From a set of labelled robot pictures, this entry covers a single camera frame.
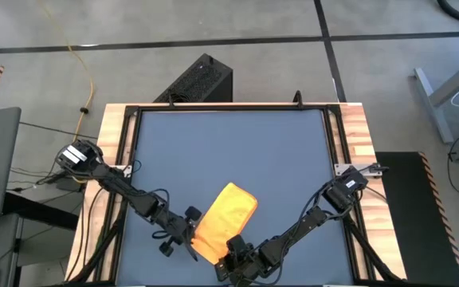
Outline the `large hazard-striped black floor mat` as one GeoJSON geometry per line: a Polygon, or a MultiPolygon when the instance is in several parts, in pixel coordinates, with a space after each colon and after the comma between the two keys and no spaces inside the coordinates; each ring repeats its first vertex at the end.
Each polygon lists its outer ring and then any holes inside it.
{"type": "Polygon", "coordinates": [[[459,287],[459,249],[430,165],[421,152],[379,151],[382,176],[406,279],[459,287]]]}

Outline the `black perforated computer tower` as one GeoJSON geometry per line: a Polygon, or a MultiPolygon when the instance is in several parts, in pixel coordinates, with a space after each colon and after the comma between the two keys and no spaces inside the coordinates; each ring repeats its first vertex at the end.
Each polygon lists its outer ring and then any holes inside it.
{"type": "Polygon", "coordinates": [[[208,103],[233,101],[233,70],[204,53],[184,71],[154,103],[208,103]]]}

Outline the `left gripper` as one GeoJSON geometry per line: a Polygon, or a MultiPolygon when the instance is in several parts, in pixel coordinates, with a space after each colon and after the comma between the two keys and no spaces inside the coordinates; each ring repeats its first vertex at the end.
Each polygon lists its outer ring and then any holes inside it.
{"type": "Polygon", "coordinates": [[[170,217],[159,224],[174,240],[163,242],[159,250],[166,257],[170,257],[174,251],[173,243],[176,242],[178,245],[185,244],[189,255],[195,261],[198,261],[198,256],[190,244],[198,221],[202,217],[202,212],[194,206],[189,206],[185,211],[185,215],[185,218],[181,216],[170,217]]]}

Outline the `wooden table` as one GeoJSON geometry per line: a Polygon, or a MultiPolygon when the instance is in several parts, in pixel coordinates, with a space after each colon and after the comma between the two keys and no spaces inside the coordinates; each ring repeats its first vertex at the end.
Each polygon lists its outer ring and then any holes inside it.
{"type": "MultiPolygon", "coordinates": [[[[367,119],[360,103],[321,103],[330,108],[329,130],[333,132],[336,158],[350,163],[371,163],[376,160],[367,119]]],[[[131,140],[137,136],[135,110],[137,108],[165,108],[161,104],[107,104],[100,126],[97,144],[101,147],[105,160],[114,164],[117,152],[123,152],[123,163],[128,163],[131,154],[131,140]]],[[[120,197],[111,199],[106,191],[99,191],[97,183],[87,184],[84,193],[83,214],[76,229],[73,247],[66,267],[67,279],[75,277],[96,248],[96,240],[107,219],[116,220],[120,210],[120,197]]],[[[386,188],[381,179],[371,179],[360,201],[361,219],[367,239],[388,268],[401,278],[406,277],[402,255],[394,230],[389,204],[381,199],[386,188]]]]}

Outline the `yellow towel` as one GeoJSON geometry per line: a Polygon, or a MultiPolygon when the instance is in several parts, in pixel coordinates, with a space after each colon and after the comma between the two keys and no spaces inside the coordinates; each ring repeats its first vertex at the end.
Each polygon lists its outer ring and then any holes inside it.
{"type": "Polygon", "coordinates": [[[258,201],[234,183],[228,183],[197,225],[191,246],[210,264],[216,265],[229,249],[226,243],[245,228],[258,201]]]}

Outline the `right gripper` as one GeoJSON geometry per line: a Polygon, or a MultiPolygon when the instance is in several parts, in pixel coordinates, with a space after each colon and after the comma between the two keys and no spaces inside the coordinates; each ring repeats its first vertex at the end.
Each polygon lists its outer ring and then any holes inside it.
{"type": "Polygon", "coordinates": [[[280,267],[280,249],[260,246],[257,250],[248,250],[240,234],[226,242],[227,261],[214,265],[218,281],[233,283],[258,283],[258,278],[267,278],[280,267]]]}

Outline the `grey metal desk leg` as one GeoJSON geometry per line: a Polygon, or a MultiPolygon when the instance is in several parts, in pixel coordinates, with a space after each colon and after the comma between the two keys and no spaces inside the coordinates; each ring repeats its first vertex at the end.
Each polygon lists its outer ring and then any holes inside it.
{"type": "Polygon", "coordinates": [[[437,89],[432,88],[421,68],[414,69],[414,78],[418,93],[430,119],[439,132],[441,141],[444,144],[451,144],[454,141],[453,134],[441,106],[459,92],[459,70],[437,89]]]}

